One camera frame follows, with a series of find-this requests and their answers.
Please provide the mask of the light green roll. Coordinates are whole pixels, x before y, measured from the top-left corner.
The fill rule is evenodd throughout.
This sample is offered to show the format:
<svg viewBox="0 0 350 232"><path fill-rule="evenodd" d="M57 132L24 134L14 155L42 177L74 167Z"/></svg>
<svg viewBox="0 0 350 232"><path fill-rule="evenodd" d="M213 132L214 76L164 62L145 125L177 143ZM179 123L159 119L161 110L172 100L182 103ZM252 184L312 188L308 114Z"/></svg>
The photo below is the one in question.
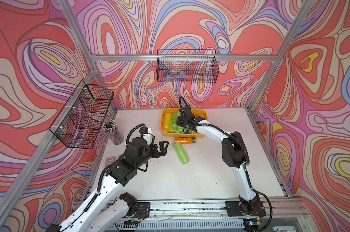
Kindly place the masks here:
<svg viewBox="0 0 350 232"><path fill-rule="evenodd" d="M187 164L189 162L189 158L182 146L181 143L174 143L173 148L176 151L178 158L180 159L182 164Z"/></svg>
<svg viewBox="0 0 350 232"><path fill-rule="evenodd" d="M176 120L177 132L178 133L187 133L188 129L185 128L185 127L180 126L181 122L182 122L182 117L181 117L180 114L178 114L177 120Z"/></svg>

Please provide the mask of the green trash bag roll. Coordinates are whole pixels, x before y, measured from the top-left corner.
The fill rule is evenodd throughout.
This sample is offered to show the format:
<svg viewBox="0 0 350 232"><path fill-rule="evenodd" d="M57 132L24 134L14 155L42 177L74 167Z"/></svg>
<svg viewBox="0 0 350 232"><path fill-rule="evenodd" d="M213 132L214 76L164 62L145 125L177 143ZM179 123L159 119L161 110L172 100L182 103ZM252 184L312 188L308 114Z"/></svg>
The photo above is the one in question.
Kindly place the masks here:
<svg viewBox="0 0 350 232"><path fill-rule="evenodd" d="M178 112L174 112L172 114L172 130L174 133L179 133L178 126L177 126L177 119L178 119Z"/></svg>

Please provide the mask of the orange plastic storage box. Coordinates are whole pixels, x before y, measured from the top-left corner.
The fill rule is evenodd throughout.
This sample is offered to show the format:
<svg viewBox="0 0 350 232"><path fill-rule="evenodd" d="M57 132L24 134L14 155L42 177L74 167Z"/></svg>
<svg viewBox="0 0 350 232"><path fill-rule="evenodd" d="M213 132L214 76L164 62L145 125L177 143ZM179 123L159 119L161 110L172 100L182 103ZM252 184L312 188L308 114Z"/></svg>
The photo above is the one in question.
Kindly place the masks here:
<svg viewBox="0 0 350 232"><path fill-rule="evenodd" d="M174 112L179 112L179 108L166 108L163 110L162 115L161 115L161 122L160 122L160 131L162 135L166 137L195 137L195 138L204 138L205 135L199 134L192 132L191 134L185 134L185 133L174 133L174 132L166 132L163 129L163 118L166 113L171 113L173 114ZM205 119L208 119L207 113L204 110L201 109L193 109L192 113L197 117L197 116L202 116Z"/></svg>

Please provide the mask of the yellow trash bag roll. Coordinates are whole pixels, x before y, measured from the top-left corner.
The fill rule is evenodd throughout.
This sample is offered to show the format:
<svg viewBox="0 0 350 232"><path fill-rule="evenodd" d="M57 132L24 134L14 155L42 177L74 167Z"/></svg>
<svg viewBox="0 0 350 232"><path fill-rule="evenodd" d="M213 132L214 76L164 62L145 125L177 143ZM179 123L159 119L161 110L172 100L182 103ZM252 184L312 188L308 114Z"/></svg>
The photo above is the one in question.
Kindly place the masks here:
<svg viewBox="0 0 350 232"><path fill-rule="evenodd" d="M163 118L163 129L166 132L173 132L172 129L172 114L166 113Z"/></svg>

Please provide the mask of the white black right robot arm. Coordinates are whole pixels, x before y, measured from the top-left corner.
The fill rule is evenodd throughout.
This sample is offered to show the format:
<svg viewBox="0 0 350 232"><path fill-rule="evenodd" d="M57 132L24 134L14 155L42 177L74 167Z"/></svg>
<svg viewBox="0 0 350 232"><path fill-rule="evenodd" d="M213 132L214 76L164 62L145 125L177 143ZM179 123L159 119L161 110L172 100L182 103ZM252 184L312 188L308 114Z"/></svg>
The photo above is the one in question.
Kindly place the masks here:
<svg viewBox="0 0 350 232"><path fill-rule="evenodd" d="M177 125L183 127L186 132L195 131L205 135L221 145L222 159L231 167L239 187L239 207L243 215L251 216L257 214L262 218L266 211L260 199L265 198L269 206L269 217L273 216L273 206L266 194L253 188L249 178L247 166L250 164L248 151L243 138L239 132L228 132L208 122L201 116L195 116L191 107L186 104L180 106L180 116Z"/></svg>

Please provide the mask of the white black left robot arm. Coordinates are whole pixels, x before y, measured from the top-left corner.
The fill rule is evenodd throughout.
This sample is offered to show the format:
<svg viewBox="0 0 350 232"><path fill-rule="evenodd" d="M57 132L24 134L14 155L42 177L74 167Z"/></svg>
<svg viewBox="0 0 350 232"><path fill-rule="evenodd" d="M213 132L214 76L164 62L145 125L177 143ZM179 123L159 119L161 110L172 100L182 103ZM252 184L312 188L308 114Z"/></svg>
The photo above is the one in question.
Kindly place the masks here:
<svg viewBox="0 0 350 232"><path fill-rule="evenodd" d="M133 216L137 211L137 199L129 193L119 193L150 159L164 157L168 145L167 141L155 144L153 137L132 139L124 153L104 168L97 188L82 205L61 224L50 225L47 231L103 232L117 220Z"/></svg>

